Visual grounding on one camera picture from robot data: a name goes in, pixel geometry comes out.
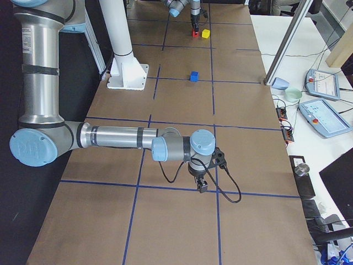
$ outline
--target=person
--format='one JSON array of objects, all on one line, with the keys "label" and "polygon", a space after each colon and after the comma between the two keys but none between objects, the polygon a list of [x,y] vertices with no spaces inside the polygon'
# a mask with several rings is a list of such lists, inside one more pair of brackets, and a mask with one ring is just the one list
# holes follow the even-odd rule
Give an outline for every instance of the person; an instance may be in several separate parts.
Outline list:
[{"label": "person", "polygon": [[272,0],[271,15],[281,15],[281,6],[290,6],[299,2],[299,0]]},{"label": "person", "polygon": [[[260,3],[260,10],[264,14],[267,12],[268,1],[270,0],[261,0]],[[271,15],[281,15],[281,6],[290,6],[299,2],[300,0],[272,0]]]}]

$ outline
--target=blue joint cap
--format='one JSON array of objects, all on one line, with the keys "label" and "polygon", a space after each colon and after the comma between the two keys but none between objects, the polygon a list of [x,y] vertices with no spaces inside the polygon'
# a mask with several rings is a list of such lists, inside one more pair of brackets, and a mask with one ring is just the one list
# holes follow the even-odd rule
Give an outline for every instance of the blue joint cap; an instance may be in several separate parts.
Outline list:
[{"label": "blue joint cap", "polygon": [[191,72],[190,81],[197,82],[199,80],[199,72]]},{"label": "blue joint cap", "polygon": [[48,0],[11,0],[12,3],[20,7],[37,7],[47,1]]},{"label": "blue joint cap", "polygon": [[169,14],[171,14],[173,18],[176,18],[180,14],[180,12],[174,8],[171,8],[169,10]]},{"label": "blue joint cap", "polygon": [[86,23],[76,25],[65,25],[60,32],[64,33],[84,33],[86,31]]},{"label": "blue joint cap", "polygon": [[196,153],[209,156],[215,151],[216,139],[210,131],[201,129],[192,134],[190,144]]},{"label": "blue joint cap", "polygon": [[40,167],[53,162],[57,157],[57,148],[46,134],[34,129],[20,129],[10,139],[13,156],[21,163]]},{"label": "blue joint cap", "polygon": [[162,162],[168,159],[168,146],[163,137],[152,139],[152,158],[155,161]]}]

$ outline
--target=blue cube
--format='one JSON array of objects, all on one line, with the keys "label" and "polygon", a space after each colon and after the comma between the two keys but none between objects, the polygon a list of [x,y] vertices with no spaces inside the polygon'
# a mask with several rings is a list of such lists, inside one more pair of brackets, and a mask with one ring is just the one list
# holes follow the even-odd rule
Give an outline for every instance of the blue cube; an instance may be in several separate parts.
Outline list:
[{"label": "blue cube", "polygon": [[190,81],[197,82],[199,80],[199,72],[191,72]]}]

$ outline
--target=yellow cube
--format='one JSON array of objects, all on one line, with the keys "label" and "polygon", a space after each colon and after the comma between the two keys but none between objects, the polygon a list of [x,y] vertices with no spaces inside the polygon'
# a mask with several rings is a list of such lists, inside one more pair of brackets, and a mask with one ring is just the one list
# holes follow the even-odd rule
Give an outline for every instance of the yellow cube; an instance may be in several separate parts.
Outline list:
[{"label": "yellow cube", "polygon": [[202,37],[203,37],[204,39],[208,39],[208,38],[210,37],[210,34],[211,34],[211,31],[208,30],[208,29],[204,29],[204,30],[202,31]]}]

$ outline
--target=blue tape line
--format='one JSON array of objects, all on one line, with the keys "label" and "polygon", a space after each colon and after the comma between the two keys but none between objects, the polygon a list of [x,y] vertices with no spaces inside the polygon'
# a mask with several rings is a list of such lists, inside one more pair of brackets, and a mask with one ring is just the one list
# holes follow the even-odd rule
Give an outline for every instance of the blue tape line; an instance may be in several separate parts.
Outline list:
[{"label": "blue tape line", "polygon": [[119,186],[119,187],[136,187],[136,185],[134,185],[134,184],[97,182],[97,181],[75,181],[75,180],[70,180],[70,179],[62,179],[62,180],[60,180],[60,182],[64,182],[64,183],[78,183],[78,184],[106,185],[106,186]]},{"label": "blue tape line", "polygon": [[274,129],[274,128],[246,127],[246,126],[234,126],[234,125],[216,125],[216,127],[237,128],[237,129],[246,129],[246,130],[281,131],[281,129]]},{"label": "blue tape line", "polygon": [[261,82],[252,81],[223,81],[223,80],[213,80],[216,83],[241,83],[241,84],[261,84]]},{"label": "blue tape line", "polygon": [[[208,7],[208,17],[209,17],[209,25],[210,25],[210,31],[212,31],[212,26],[211,26],[211,9],[210,6]],[[215,87],[213,85],[213,56],[212,56],[212,35],[210,36],[210,54],[211,54],[211,82],[212,82],[212,113],[213,115],[216,114],[216,107],[215,107]]]},{"label": "blue tape line", "polygon": [[151,46],[151,47],[175,47],[175,48],[198,48],[198,49],[210,49],[209,47],[199,47],[199,46],[179,46],[179,45],[159,45],[159,44],[144,44],[144,43],[133,43],[134,46]]},{"label": "blue tape line", "polygon": [[137,194],[138,194],[138,185],[140,184],[141,171],[142,171],[142,166],[143,166],[143,160],[145,159],[145,152],[146,152],[146,149],[144,149],[144,150],[143,150],[143,153],[142,153],[141,164],[140,164],[140,171],[139,171],[139,173],[138,173],[138,179],[137,179],[137,184],[136,184],[135,197],[133,198],[133,205],[132,205],[131,216],[130,216],[129,230],[127,231],[127,238],[126,238],[126,243],[125,243],[124,257],[123,257],[123,259],[122,259],[122,265],[124,265],[125,262],[126,262],[127,249],[128,249],[128,247],[129,247],[129,242],[130,242],[130,235],[131,235],[133,214],[135,213],[135,207],[136,207],[136,200],[137,200]]},{"label": "blue tape line", "polygon": [[[105,185],[105,186],[118,186],[118,187],[131,187],[136,188],[137,185],[134,184],[122,184],[122,183],[113,183],[113,182],[97,182],[97,181],[75,181],[70,179],[62,179],[60,182],[63,183],[77,183],[77,184],[91,184],[91,185]],[[177,188],[177,187],[163,187],[163,186],[151,186],[151,185],[138,185],[139,188],[146,189],[166,189],[166,190],[180,190],[185,192],[199,192],[197,189],[190,188]],[[207,190],[209,193],[216,193],[215,190]],[[239,194],[238,192],[227,192],[226,194]],[[267,193],[251,193],[251,192],[242,192],[243,195],[248,196],[260,196],[260,197],[277,197],[277,198],[289,198],[289,199],[300,199],[300,196],[296,195],[281,195],[281,194],[267,194]]]},{"label": "blue tape line", "polygon": [[158,67],[158,73],[157,73],[157,80],[156,80],[156,85],[154,87],[154,94],[153,94],[153,100],[156,99],[156,94],[157,94],[157,86],[158,86],[158,80],[159,80],[159,73],[161,71],[161,65]]},{"label": "blue tape line", "polygon": [[170,17],[170,14],[168,14],[168,20],[167,20],[167,24],[166,24],[166,26],[165,26],[165,33],[164,33],[162,51],[164,51],[165,39],[167,38],[167,31],[168,31],[168,25],[169,25],[169,17]]},{"label": "blue tape line", "polygon": [[236,49],[238,51],[260,51],[259,49]]},{"label": "blue tape line", "polygon": [[[210,24],[210,31],[212,31],[211,25],[211,5],[208,3],[208,17],[210,20],[208,21]],[[212,78],[212,107],[213,114],[215,115],[215,89],[213,87],[213,57],[212,57],[212,36],[210,36],[210,47],[211,47],[211,78]],[[216,125],[213,124],[213,134],[216,137]],[[218,184],[218,169],[216,167],[216,183]],[[221,216],[220,216],[220,195],[218,189],[216,189],[216,204],[217,204],[217,236],[218,236],[218,264],[222,265],[222,244],[221,244]]]},{"label": "blue tape line", "polygon": [[[100,118],[100,117],[86,117],[87,119],[97,119],[97,120],[116,120],[116,121],[136,121],[140,123],[148,123],[148,120],[133,120],[133,119],[117,119],[117,118]],[[176,123],[172,121],[156,121],[151,120],[151,124],[178,124],[178,125],[191,125],[191,126],[208,126],[213,127],[212,124],[202,124],[202,123]],[[215,124],[215,127],[219,128],[236,128],[236,129],[246,129],[246,130],[265,130],[265,131],[281,131],[281,129],[273,129],[273,128],[260,128],[260,127],[246,127],[246,126],[235,126],[235,125],[218,125]]]},{"label": "blue tape line", "polygon": [[248,24],[248,23],[212,22],[211,24],[252,26],[252,24]]},{"label": "blue tape line", "polygon": [[[136,19],[136,18],[128,18],[128,21],[150,21],[150,22],[167,22],[167,20],[163,20],[163,19]],[[190,23],[187,21],[172,21],[172,23]],[[224,25],[252,25],[249,23],[225,23],[225,22],[209,22],[210,24],[224,24]]]},{"label": "blue tape line", "polygon": [[150,21],[150,22],[167,22],[166,20],[159,20],[159,19],[138,19],[138,18],[128,18],[128,21]]},{"label": "blue tape line", "polygon": [[[188,79],[184,79],[184,78],[173,78],[173,77],[159,77],[158,79],[189,81]],[[223,80],[204,80],[204,79],[199,80],[199,82],[261,84],[261,82],[252,82],[252,81],[223,81]]]}]

